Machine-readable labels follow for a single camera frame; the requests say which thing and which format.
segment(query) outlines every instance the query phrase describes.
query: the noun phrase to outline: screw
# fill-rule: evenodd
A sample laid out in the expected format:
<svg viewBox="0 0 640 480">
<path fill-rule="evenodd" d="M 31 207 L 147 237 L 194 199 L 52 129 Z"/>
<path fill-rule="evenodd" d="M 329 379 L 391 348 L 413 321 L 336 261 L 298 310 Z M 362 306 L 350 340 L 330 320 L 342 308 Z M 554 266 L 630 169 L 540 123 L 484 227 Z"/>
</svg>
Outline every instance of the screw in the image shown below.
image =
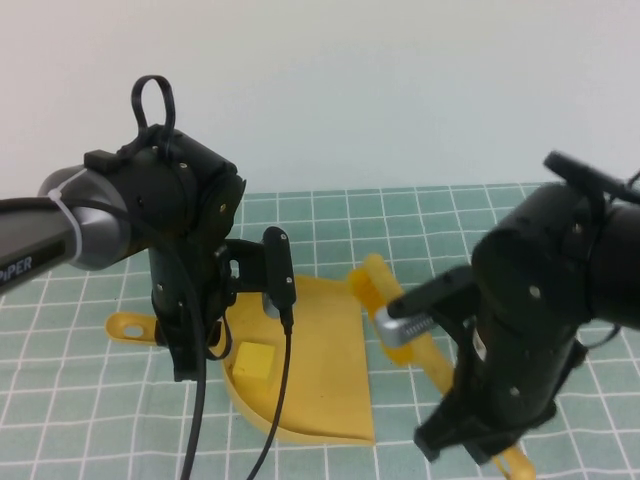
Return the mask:
<svg viewBox="0 0 640 480">
<path fill-rule="evenodd" d="M 536 300 L 540 300 L 540 297 L 541 297 L 540 289 L 535 285 L 531 285 L 529 287 L 529 294 Z"/>
</svg>

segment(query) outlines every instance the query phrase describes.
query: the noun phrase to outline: yellow cube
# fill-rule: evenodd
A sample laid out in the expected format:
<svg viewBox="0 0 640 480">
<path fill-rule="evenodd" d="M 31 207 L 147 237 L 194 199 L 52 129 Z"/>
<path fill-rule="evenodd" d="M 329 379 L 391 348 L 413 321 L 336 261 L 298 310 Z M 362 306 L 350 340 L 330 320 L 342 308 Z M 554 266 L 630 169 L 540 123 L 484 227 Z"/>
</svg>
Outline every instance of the yellow cube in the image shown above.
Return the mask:
<svg viewBox="0 0 640 480">
<path fill-rule="evenodd" d="M 234 383 L 250 388 L 268 388 L 273 379 L 275 356 L 273 345 L 242 342 L 231 372 Z"/>
</svg>

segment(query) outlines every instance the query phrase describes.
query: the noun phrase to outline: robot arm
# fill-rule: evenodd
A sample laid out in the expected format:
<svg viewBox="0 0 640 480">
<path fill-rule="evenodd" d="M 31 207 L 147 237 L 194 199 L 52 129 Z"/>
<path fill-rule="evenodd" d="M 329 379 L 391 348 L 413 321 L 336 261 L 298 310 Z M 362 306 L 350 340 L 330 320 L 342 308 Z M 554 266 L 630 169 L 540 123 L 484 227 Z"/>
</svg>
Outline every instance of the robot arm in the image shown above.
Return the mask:
<svg viewBox="0 0 640 480">
<path fill-rule="evenodd" d="M 383 341 L 385 326 L 404 322 L 419 335 L 411 327 L 428 318 L 458 345 L 453 388 L 415 432 L 429 460 L 463 445 L 482 464 L 550 420 L 588 351 L 576 339 L 581 325 L 600 318 L 640 329 L 640 195 L 558 153 L 545 165 L 566 183 L 542 186 L 515 208 L 470 266 L 376 316 Z M 630 204 L 614 206 L 605 194 Z"/>
<path fill-rule="evenodd" d="M 164 97 L 164 125 L 148 127 L 142 110 L 142 89 L 150 80 Z M 227 239 L 245 189 L 236 166 L 174 129 L 173 95 L 163 77 L 142 77 L 131 100 L 138 136 L 116 153 L 88 152 L 82 165 L 53 173 L 39 191 L 45 198 L 38 200 L 47 201 L 57 190 L 63 203 L 115 208 L 158 232 L 175 255 L 121 216 L 100 209 L 71 206 L 67 216 L 53 202 L 49 209 L 29 209 L 25 200 L 4 200 L 0 295 L 61 263 L 101 270 L 148 249 L 156 339 L 171 351 L 176 381 L 195 379 L 199 346 L 189 328 L 192 312 L 184 308 L 187 289 L 195 290 L 209 346 L 219 342 L 221 319 L 238 292 L 263 292 L 271 316 L 288 315 L 295 301 L 295 285 L 287 283 L 293 279 L 289 241 L 275 227 L 265 231 L 262 243 Z M 175 256 L 190 285 L 176 271 Z M 240 265 L 238 278 L 231 274 L 232 260 Z"/>
</svg>

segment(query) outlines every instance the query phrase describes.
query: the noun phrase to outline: white wall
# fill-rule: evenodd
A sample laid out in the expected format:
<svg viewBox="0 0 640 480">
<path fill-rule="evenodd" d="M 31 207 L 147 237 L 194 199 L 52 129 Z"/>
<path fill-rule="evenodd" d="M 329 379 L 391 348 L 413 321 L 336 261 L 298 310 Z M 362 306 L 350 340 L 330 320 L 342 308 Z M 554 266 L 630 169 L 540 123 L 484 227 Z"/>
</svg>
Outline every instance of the white wall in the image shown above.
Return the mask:
<svg viewBox="0 0 640 480">
<path fill-rule="evenodd" d="M 251 191 L 640 167 L 637 0 L 5 1 L 0 69 L 1 195 L 131 140 L 147 73 Z"/>
</svg>

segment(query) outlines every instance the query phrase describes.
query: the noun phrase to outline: table surface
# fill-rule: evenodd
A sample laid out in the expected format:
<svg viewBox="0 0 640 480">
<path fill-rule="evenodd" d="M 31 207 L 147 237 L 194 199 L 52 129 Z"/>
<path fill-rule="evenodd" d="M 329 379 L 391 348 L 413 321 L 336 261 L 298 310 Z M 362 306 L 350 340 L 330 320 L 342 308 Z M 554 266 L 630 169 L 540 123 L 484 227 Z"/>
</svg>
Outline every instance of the table surface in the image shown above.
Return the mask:
<svg viewBox="0 0 640 480">
<path fill-rule="evenodd" d="M 388 259 L 406 288 L 468 261 L 483 232 L 534 185 L 428 187 L 247 195 L 232 236 L 261 238 L 279 224 L 297 273 L 343 279 L 368 253 Z M 87 274 L 61 267 L 0 301 L 0 478 L 178 478 L 194 385 L 174 383 L 169 353 L 114 344 L 104 319 L 152 313 L 146 255 Z M 608 331 L 592 322 L 580 337 Z M 462 449 L 428 464 L 411 437 L 439 401 L 419 370 L 395 368 L 365 322 L 377 444 L 277 444 L 261 479 L 501 478 Z M 451 341 L 435 333 L 450 356 Z M 640 335 L 624 331 L 594 351 L 559 396 L 559 412 L 521 446 L 540 478 L 640 478 Z M 265 436 L 227 397 L 209 363 L 193 478 L 244 479 Z"/>
</svg>

